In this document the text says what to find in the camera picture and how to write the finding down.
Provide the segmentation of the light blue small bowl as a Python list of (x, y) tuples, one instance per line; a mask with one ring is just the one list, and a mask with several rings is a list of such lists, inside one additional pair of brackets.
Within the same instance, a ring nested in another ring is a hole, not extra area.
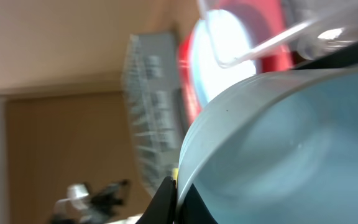
[(185, 136), (177, 187), (178, 210), (194, 187), (218, 223), (358, 223), (358, 68), (224, 90)]

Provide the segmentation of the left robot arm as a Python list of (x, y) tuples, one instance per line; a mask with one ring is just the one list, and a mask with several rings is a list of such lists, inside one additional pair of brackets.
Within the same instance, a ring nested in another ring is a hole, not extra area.
[(111, 182), (93, 192), (87, 182), (72, 184), (67, 196), (57, 200), (49, 224), (103, 224), (118, 216), (118, 207), (124, 207), (129, 198), (131, 181), (122, 179)]

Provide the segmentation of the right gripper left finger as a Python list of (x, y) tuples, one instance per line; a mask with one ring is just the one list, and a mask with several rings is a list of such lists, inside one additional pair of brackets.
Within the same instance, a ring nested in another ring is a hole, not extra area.
[(176, 202), (176, 181), (166, 176), (136, 224), (173, 224)]

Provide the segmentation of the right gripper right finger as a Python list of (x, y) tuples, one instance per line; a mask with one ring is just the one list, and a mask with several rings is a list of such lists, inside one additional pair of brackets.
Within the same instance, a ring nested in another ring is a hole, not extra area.
[(199, 195), (196, 187), (192, 185), (179, 209), (178, 224), (218, 224), (210, 214), (208, 208)]

